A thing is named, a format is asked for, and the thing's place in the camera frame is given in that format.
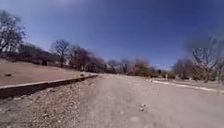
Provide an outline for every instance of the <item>rock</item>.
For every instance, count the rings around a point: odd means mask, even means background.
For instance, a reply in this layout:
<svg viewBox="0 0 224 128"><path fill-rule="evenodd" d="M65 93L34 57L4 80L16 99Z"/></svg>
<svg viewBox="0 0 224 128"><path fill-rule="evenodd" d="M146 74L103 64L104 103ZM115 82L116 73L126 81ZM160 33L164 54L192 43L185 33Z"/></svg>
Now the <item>rock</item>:
<svg viewBox="0 0 224 128"><path fill-rule="evenodd" d="M7 73L7 74L5 74L5 76L8 76L8 77L9 77L9 76L12 76L12 74L10 74L10 73Z"/></svg>
<svg viewBox="0 0 224 128"><path fill-rule="evenodd" d="M22 96L20 96L21 99L24 99L25 97L26 97L26 95L22 95Z"/></svg>
<svg viewBox="0 0 224 128"><path fill-rule="evenodd" d="M46 90L47 92L55 92L55 90L53 88L49 88Z"/></svg>
<svg viewBox="0 0 224 128"><path fill-rule="evenodd" d="M3 111L3 113L7 113L7 112L10 112L11 111L11 109L5 109L4 111Z"/></svg>
<svg viewBox="0 0 224 128"><path fill-rule="evenodd" d="M74 106L74 103L73 102L69 102L68 106L72 107L72 106Z"/></svg>
<svg viewBox="0 0 224 128"><path fill-rule="evenodd" d="M46 119L48 116L49 116L49 115L48 115L47 113L44 113L44 114L42 115L42 117L43 117L44 119Z"/></svg>
<svg viewBox="0 0 224 128"><path fill-rule="evenodd" d="M61 120L58 120L58 123L60 124L61 123Z"/></svg>
<svg viewBox="0 0 224 128"><path fill-rule="evenodd" d="M145 109L143 107L140 107L139 108L139 111L144 111Z"/></svg>
<svg viewBox="0 0 224 128"><path fill-rule="evenodd" d="M123 111L123 110L121 110L121 111L120 111L120 114L121 114L121 115L124 115L124 111Z"/></svg>
<svg viewBox="0 0 224 128"><path fill-rule="evenodd" d="M145 107L146 107L146 105L141 103L140 107L139 107L139 111L144 111Z"/></svg>
<svg viewBox="0 0 224 128"><path fill-rule="evenodd" d="M15 97L13 100L21 100L21 97Z"/></svg>

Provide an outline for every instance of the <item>road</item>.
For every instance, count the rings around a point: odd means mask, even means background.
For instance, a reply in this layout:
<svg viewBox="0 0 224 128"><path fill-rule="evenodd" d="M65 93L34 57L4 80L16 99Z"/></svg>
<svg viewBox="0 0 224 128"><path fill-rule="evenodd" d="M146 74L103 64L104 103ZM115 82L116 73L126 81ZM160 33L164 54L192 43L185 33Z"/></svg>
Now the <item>road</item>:
<svg viewBox="0 0 224 128"><path fill-rule="evenodd" d="M224 95L102 75L78 128L223 128Z"/></svg>

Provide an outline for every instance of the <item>low wall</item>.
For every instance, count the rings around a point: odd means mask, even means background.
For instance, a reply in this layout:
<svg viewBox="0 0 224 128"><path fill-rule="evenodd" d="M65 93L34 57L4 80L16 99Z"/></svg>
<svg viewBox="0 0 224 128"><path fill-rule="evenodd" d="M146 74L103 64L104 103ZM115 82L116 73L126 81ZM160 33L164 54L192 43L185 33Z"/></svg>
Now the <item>low wall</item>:
<svg viewBox="0 0 224 128"><path fill-rule="evenodd" d="M17 84L17 85L7 85L0 86L0 99L28 95L40 90L57 87L61 85L71 84L74 82L80 82L89 78L97 77L97 75L91 76L83 76L79 78L73 79L63 79L63 80L54 80L54 81L42 81L42 82L34 82L34 83L26 83L26 84Z"/></svg>

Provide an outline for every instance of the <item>dirt road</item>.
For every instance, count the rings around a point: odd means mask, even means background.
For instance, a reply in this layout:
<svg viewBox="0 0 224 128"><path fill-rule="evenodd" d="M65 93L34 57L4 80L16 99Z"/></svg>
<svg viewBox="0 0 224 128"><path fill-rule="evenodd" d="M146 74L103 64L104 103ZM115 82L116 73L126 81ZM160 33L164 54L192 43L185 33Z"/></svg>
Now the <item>dirt road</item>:
<svg viewBox="0 0 224 128"><path fill-rule="evenodd" d="M224 95L103 76L78 128L223 128Z"/></svg>
<svg viewBox="0 0 224 128"><path fill-rule="evenodd" d="M224 94L101 75L0 100L3 128L223 128Z"/></svg>

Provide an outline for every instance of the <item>dead grass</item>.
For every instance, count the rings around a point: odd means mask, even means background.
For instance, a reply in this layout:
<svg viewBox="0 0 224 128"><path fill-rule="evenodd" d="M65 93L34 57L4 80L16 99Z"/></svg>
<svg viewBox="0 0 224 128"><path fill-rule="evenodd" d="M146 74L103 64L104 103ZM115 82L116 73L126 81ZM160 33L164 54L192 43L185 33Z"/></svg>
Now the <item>dead grass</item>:
<svg viewBox="0 0 224 128"><path fill-rule="evenodd" d="M0 86L78 77L78 71L22 62L0 62Z"/></svg>

